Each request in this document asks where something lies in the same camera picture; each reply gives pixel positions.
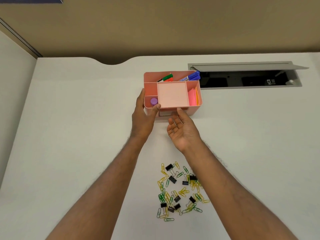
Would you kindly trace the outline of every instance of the finger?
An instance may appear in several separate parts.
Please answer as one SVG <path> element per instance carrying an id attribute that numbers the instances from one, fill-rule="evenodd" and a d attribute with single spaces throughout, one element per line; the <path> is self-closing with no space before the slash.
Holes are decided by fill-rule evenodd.
<path id="1" fill-rule="evenodd" d="M 142 88 L 140 95 L 137 97 L 136 102 L 136 108 L 143 108 L 143 102 L 144 102 L 144 94 L 145 94 L 144 88 Z"/>
<path id="2" fill-rule="evenodd" d="M 175 124 L 177 125 L 178 129 L 183 127 L 183 124 L 178 116 L 174 115 L 174 116 L 172 116 L 172 118 L 173 118 Z"/>
<path id="3" fill-rule="evenodd" d="M 169 118 L 168 122 L 173 132 L 177 132 L 179 130 L 172 118 Z"/>
<path id="4" fill-rule="evenodd" d="M 172 131 L 170 124 L 167 127 L 167 133 L 170 136 L 170 138 L 172 139 L 172 137 L 174 136 L 174 132 Z"/>
<path id="5" fill-rule="evenodd" d="M 160 108 L 161 108 L 161 104 L 154 105 L 151 111 L 149 112 L 148 116 L 155 118 Z"/>
<path id="6" fill-rule="evenodd" d="M 190 117 L 187 115 L 186 112 L 184 112 L 184 110 L 182 110 L 181 108 L 177 108 L 177 112 L 179 115 L 179 119 L 181 120 L 181 122 L 184 124 L 186 122 L 190 122 L 192 121 L 192 119 L 190 119 Z"/>

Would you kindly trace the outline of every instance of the purple lid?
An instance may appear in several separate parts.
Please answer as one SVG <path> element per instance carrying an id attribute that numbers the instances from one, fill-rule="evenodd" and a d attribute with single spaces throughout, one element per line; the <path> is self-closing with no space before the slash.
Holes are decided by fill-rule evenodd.
<path id="1" fill-rule="evenodd" d="M 153 97 L 153 98 L 150 100 L 150 102 L 151 102 L 151 105 L 154 106 L 154 105 L 156 105 L 156 104 L 158 103 L 158 99 L 157 99 L 156 97 Z"/>

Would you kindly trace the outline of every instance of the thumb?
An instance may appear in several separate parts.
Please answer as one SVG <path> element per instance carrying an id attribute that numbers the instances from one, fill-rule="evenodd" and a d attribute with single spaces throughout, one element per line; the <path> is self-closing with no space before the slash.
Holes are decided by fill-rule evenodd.
<path id="1" fill-rule="evenodd" d="M 155 118 L 160 108 L 161 108 L 161 104 L 154 105 L 148 115 L 151 116 L 152 118 Z"/>
<path id="2" fill-rule="evenodd" d="M 186 122 L 191 121 L 189 115 L 187 115 L 187 113 L 184 112 L 183 109 L 177 108 L 177 112 L 178 112 L 178 115 L 179 115 L 179 119 L 181 120 L 181 122 L 182 122 L 183 124 L 186 123 Z"/>

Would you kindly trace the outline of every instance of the desk organizer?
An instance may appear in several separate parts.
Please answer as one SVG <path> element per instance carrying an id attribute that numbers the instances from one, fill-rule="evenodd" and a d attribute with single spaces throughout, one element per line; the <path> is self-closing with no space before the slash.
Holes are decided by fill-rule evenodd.
<path id="1" fill-rule="evenodd" d="M 146 72 L 144 74 L 144 89 L 146 91 L 144 97 L 144 106 L 147 113 L 152 109 L 151 99 L 157 98 L 161 104 L 157 116 L 170 116 L 173 111 L 181 107 L 191 116 L 202 105 L 202 96 L 200 91 L 200 83 L 195 81 L 178 81 L 195 71 L 171 71 L 171 72 Z M 161 78 L 172 74 L 173 81 L 157 82 Z M 195 88 L 198 92 L 198 105 L 195 97 Z"/>

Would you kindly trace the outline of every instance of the forearm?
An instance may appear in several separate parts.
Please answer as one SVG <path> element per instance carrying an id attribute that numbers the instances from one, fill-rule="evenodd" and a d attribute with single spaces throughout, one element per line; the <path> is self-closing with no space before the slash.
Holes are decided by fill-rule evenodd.
<path id="1" fill-rule="evenodd" d="M 232 240 L 297 239 L 225 169 L 204 142 L 184 155 Z"/>
<path id="2" fill-rule="evenodd" d="M 129 138 L 47 239 L 110 239 L 144 142 Z"/>

